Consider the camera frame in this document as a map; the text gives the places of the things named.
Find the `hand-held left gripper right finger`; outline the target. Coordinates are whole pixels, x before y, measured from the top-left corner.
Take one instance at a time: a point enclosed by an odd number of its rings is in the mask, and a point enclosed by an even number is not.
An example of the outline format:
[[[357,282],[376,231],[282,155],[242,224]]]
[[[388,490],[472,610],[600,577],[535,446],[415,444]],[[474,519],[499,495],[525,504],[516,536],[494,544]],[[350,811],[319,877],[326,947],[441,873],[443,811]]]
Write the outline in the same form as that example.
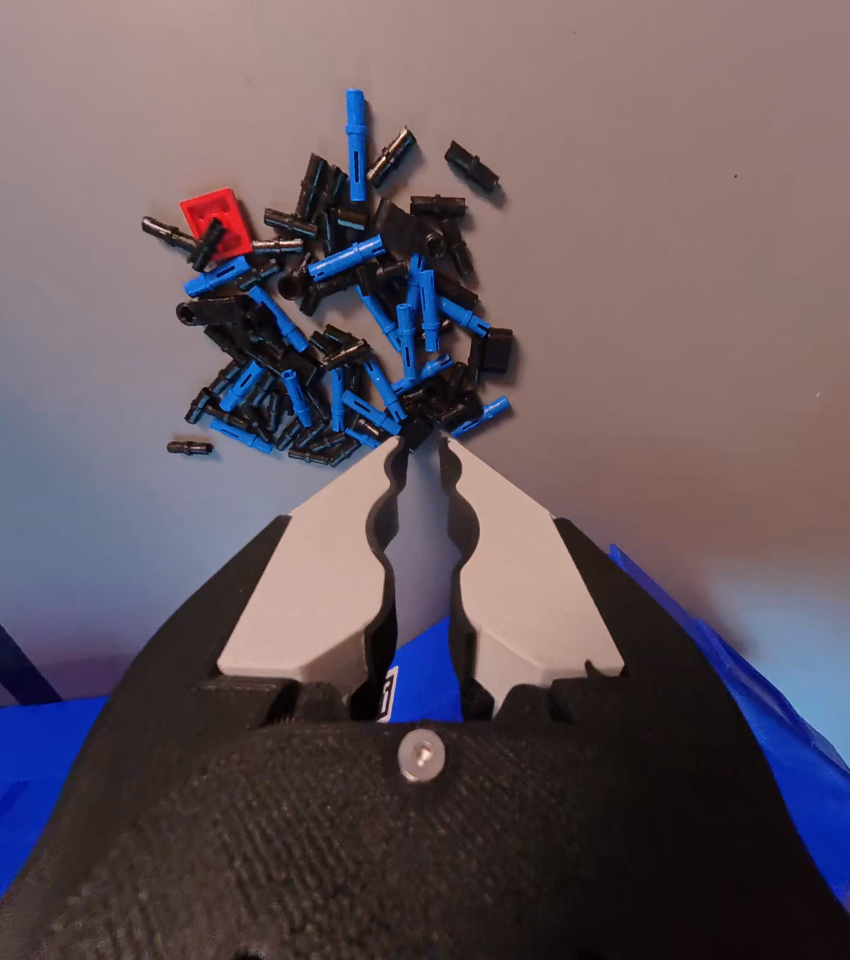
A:
[[[448,642],[463,717],[493,717],[515,687],[609,678],[624,660],[556,517],[458,440],[439,448],[458,550]]]

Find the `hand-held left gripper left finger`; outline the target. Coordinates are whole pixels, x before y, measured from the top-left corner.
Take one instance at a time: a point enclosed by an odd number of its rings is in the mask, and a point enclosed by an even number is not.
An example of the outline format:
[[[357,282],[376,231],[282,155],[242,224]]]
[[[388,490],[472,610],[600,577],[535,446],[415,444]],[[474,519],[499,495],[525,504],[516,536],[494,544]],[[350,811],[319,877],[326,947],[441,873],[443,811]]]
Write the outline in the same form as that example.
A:
[[[295,508],[218,656],[232,679],[332,686],[378,708],[396,649],[394,571],[407,448],[391,438]]]

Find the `labelled blue storage bin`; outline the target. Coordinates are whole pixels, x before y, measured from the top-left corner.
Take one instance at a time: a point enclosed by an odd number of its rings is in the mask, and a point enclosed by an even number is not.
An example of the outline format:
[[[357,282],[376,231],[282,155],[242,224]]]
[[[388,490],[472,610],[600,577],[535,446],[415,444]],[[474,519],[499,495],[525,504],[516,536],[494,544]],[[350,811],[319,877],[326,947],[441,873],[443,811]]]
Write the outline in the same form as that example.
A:
[[[757,738],[816,866],[850,910],[850,768],[713,628],[684,610],[619,546],[612,545],[609,556],[682,627],[717,672]]]

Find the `pile of blue black pins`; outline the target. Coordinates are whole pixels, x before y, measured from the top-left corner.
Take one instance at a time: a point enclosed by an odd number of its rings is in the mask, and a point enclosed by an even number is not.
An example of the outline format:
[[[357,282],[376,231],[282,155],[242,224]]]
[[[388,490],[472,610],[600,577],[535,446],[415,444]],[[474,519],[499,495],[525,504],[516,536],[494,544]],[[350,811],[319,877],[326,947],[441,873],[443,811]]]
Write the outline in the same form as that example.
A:
[[[369,151],[364,92],[346,89],[347,163],[312,153],[293,210],[263,210],[254,236],[231,188],[180,202],[184,229],[142,230],[191,270],[175,315],[228,359],[184,421],[245,448],[336,469],[400,439],[462,440],[513,414],[488,378],[512,366],[515,335],[492,326],[467,285],[475,264],[467,198],[384,193],[415,151],[408,126]]]

